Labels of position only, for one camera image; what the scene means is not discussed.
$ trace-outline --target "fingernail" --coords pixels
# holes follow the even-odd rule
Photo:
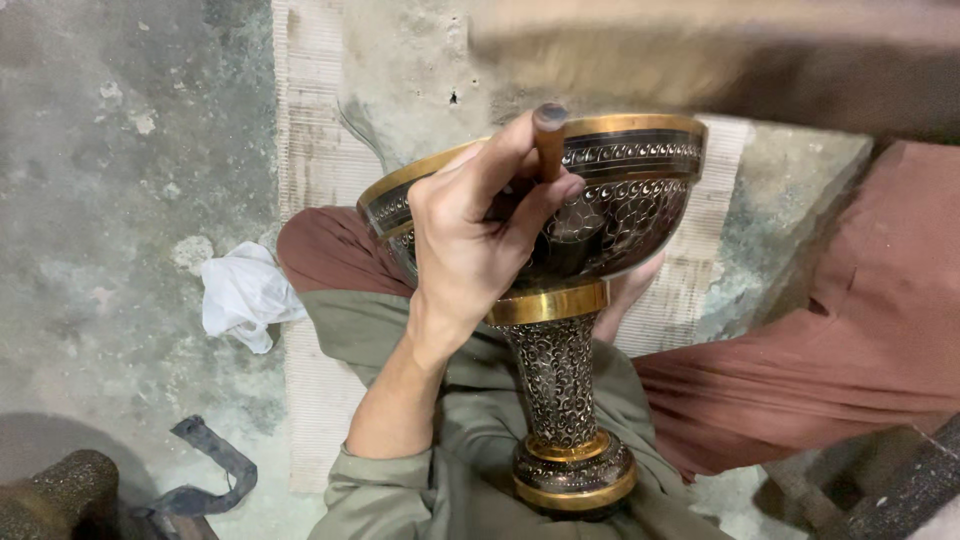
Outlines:
[[[569,202],[573,199],[576,199],[580,193],[583,192],[584,187],[587,187],[587,183],[584,181],[584,179],[578,180],[572,186],[566,189],[566,193],[564,193],[564,200]]]

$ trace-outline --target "brass goblet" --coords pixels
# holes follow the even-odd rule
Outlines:
[[[605,279],[651,258],[676,231],[700,179],[706,141],[704,124],[676,115],[615,114],[564,126],[561,161],[587,187],[544,224],[530,260],[485,319],[517,357],[531,413],[531,432],[514,454],[516,491],[545,513],[602,517],[636,484],[630,450],[597,427],[593,324],[609,301]],[[387,175],[357,204],[413,285],[416,236],[407,190],[463,148]],[[508,218],[538,181],[511,182],[488,219]]]

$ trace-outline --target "brown trousers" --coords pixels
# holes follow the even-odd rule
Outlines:
[[[277,240],[297,291],[413,293],[354,209],[307,209]],[[687,479],[960,411],[960,149],[897,143],[821,255],[812,309],[634,359],[658,450]]]

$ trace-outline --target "sleeve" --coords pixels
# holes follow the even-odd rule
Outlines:
[[[344,446],[330,469],[326,515],[310,540],[415,539],[434,527],[429,485],[433,451],[369,459]]]

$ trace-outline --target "white plastic bag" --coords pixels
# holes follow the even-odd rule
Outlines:
[[[200,275],[207,335],[232,335],[262,355],[274,346],[267,325],[306,316],[293,286],[259,244],[244,242],[204,262]]]

